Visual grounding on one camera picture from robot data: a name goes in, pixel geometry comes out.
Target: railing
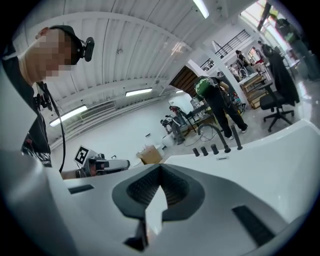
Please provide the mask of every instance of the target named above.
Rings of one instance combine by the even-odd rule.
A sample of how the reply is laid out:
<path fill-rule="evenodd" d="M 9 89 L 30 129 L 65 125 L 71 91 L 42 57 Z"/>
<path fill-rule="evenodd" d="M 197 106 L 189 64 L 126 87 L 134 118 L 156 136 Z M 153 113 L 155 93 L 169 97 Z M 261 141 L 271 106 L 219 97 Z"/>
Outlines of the railing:
<path fill-rule="evenodd" d="M 220 59 L 223 59 L 224 56 L 226 56 L 228 53 L 232 51 L 236 51 L 236 47 L 243 43 L 246 39 L 248 39 L 250 35 L 247 33 L 247 31 L 244 29 L 239 34 L 237 34 L 234 38 L 232 38 L 229 42 L 227 42 L 224 46 L 222 46 L 216 53 Z M 211 58 L 208 58 L 205 63 L 201 65 L 202 70 L 208 71 L 211 69 L 215 63 L 211 60 Z"/>

